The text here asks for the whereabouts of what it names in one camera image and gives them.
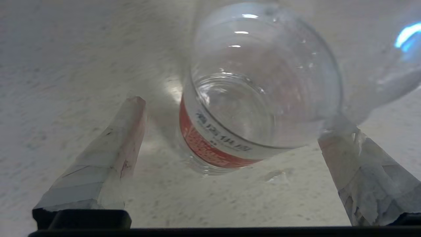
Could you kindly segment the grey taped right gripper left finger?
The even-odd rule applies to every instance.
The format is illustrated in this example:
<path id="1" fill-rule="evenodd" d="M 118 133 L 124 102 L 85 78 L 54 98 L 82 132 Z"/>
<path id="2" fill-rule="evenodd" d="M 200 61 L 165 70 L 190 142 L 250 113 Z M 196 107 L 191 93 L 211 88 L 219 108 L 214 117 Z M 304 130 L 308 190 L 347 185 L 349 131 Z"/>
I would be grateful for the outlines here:
<path id="1" fill-rule="evenodd" d="M 145 100 L 126 99 L 33 208 L 37 228 L 129 228 L 122 188 L 134 171 L 146 122 Z"/>

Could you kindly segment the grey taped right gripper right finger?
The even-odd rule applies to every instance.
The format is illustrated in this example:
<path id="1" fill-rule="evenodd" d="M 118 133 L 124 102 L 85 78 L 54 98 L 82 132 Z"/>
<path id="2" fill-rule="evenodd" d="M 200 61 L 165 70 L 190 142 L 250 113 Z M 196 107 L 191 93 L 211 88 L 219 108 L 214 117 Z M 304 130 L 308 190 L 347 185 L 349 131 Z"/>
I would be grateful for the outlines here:
<path id="1" fill-rule="evenodd" d="M 318 144 L 351 225 L 420 226 L 420 180 L 360 129 L 330 132 Z"/>

